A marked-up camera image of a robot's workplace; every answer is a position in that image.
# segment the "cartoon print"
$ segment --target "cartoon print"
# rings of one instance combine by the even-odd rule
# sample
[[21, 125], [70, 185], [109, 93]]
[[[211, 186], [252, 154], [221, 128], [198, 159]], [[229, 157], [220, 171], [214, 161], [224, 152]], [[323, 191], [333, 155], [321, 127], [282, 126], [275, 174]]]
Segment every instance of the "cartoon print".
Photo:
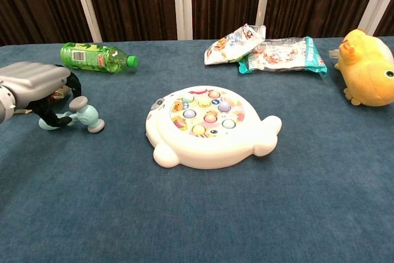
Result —
[[173, 106], [172, 106], [172, 110], [171, 112], [179, 112], [183, 110], [183, 102], [182, 101], [175, 101]]
[[259, 44], [254, 50], [253, 54], [262, 54], [264, 52], [265, 46], [263, 44]]
[[222, 39], [218, 40], [215, 44], [214, 44], [214, 49], [216, 51], [221, 51], [222, 49], [224, 49], [226, 47], [226, 43], [227, 43], [227, 38], [223, 37]]
[[243, 121], [244, 118], [245, 118], [245, 113], [243, 111], [236, 112], [236, 120], [237, 121]]
[[216, 111], [216, 110], [208, 110], [208, 111], [206, 112], [206, 114], [213, 114], [213, 115], [215, 115], [215, 116], [217, 117], [217, 115], [218, 115], [219, 113], [218, 113], [218, 111]]
[[240, 101], [235, 101], [235, 103], [234, 103], [234, 101], [232, 101], [232, 99], [230, 99], [230, 98], [226, 98], [226, 99], [224, 99], [224, 101], [229, 103], [231, 107], [241, 106]]
[[200, 124], [203, 124], [206, 127], [207, 132], [209, 132], [211, 129], [219, 129], [219, 127], [220, 127], [217, 122], [216, 123], [206, 123], [205, 121], [203, 121]]
[[206, 107], [208, 107], [210, 104], [211, 104], [211, 102], [207, 100], [206, 102], [200, 102], [200, 103], [199, 103], [199, 106], [200, 106], [201, 108], [206, 108]]
[[190, 91], [189, 94], [202, 95], [202, 94], [205, 94], [206, 92], [210, 92], [210, 91], [212, 91], [212, 89], [205, 89], [205, 91], [200, 91], [200, 92]]
[[244, 32], [247, 39], [251, 39], [253, 37], [252, 31], [246, 25], [244, 25]]
[[211, 55], [211, 53], [212, 53], [212, 46], [209, 46], [207, 48], [207, 57], [209, 57]]
[[236, 43], [242, 41], [242, 36], [240, 32], [228, 35], [229, 45], [235, 46]]
[[175, 124], [177, 128], [179, 128], [181, 131], [186, 131], [187, 130], [187, 123], [185, 118], [181, 118], [180, 116], [176, 116], [171, 118], [172, 122]]
[[264, 47], [258, 47], [253, 51], [253, 54], [260, 54], [265, 61], [269, 64], [283, 63], [284, 61], [290, 62], [297, 58], [298, 50], [291, 49], [287, 54], [282, 52], [275, 52], [265, 49]]
[[212, 136], [209, 135], [208, 132], [205, 132], [204, 134], [201, 135], [196, 135], [194, 132], [190, 131], [189, 135], [195, 136], [195, 137], [200, 137], [200, 138], [211, 138]]

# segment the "yellow plush toy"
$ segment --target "yellow plush toy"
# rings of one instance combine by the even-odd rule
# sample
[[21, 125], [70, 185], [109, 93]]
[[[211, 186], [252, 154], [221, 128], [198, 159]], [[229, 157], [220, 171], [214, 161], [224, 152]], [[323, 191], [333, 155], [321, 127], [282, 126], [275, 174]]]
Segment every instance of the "yellow plush toy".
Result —
[[339, 46], [335, 68], [353, 105], [378, 107], [394, 102], [393, 54], [379, 38], [359, 29], [349, 32]]

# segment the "bottle label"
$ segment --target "bottle label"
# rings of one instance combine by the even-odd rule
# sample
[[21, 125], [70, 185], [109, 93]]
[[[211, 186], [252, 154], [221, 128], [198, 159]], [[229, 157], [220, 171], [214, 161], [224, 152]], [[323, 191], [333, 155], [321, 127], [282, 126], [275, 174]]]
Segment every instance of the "bottle label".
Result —
[[76, 43], [71, 51], [71, 59], [78, 68], [104, 71], [105, 62], [102, 50], [106, 48], [106, 46], [95, 44]]

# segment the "white seal-shaped toy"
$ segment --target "white seal-shaped toy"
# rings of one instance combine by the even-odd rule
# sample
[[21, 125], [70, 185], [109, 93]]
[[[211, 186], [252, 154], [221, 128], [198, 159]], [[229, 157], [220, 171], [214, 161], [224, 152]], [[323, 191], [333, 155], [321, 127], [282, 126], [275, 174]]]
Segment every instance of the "white seal-shaped toy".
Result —
[[252, 154], [269, 154], [281, 126], [276, 116], [261, 120], [235, 92], [195, 86], [158, 99], [147, 116], [146, 133], [160, 166], [218, 169]]

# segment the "blue tablecloth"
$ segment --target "blue tablecloth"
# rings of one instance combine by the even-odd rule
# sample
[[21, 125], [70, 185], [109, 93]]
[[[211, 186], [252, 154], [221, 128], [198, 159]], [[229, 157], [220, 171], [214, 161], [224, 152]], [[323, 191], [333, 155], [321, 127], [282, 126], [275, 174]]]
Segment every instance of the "blue tablecloth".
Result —
[[[136, 73], [74, 71], [101, 133], [45, 131], [32, 113], [0, 125], [0, 262], [393, 262], [394, 106], [346, 100], [328, 56], [340, 40], [315, 39], [324, 78], [205, 67], [207, 40], [111, 43]], [[0, 66], [61, 63], [61, 46], [4, 46]], [[151, 104], [202, 84], [279, 116], [276, 149], [219, 170], [158, 166]]]

